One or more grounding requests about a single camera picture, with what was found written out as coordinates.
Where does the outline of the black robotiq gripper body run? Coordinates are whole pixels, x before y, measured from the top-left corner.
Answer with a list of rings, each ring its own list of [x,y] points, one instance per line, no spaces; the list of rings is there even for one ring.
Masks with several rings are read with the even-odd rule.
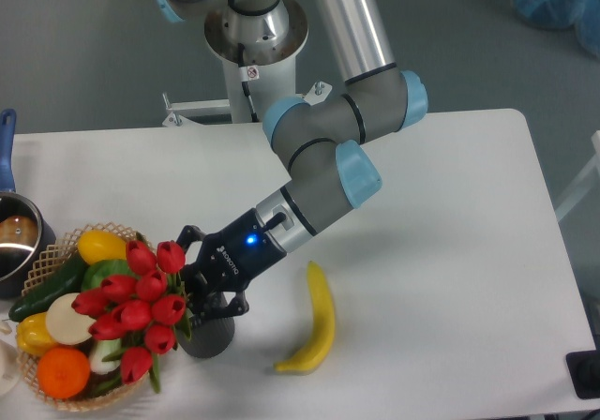
[[[185,266],[187,294],[244,291],[252,279],[287,255],[271,235],[285,219],[278,213],[263,223],[252,208],[221,231],[206,235],[196,261]]]

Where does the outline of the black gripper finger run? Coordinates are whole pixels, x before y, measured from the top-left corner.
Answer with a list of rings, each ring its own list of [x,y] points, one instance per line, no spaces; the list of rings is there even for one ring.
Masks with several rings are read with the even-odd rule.
[[[190,250],[199,251],[204,243],[206,233],[196,225],[185,225],[175,242],[187,254]]]
[[[237,292],[227,301],[223,292],[213,292],[205,298],[193,292],[187,294],[187,308],[191,330],[212,321],[230,319],[249,312],[249,302],[244,291]]]

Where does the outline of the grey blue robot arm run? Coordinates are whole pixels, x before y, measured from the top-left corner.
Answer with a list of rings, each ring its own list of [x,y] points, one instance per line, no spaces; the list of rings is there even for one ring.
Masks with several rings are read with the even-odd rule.
[[[221,231],[181,232],[201,246],[183,273],[194,329],[231,326],[248,311],[252,279],[375,194],[382,180],[363,145],[427,113],[427,91],[398,69],[375,0],[316,1],[345,92],[316,105],[280,97],[259,110],[249,70],[295,56],[308,36],[303,10],[293,0],[157,0],[171,21],[204,16],[207,43],[234,66],[249,114],[290,176]]]

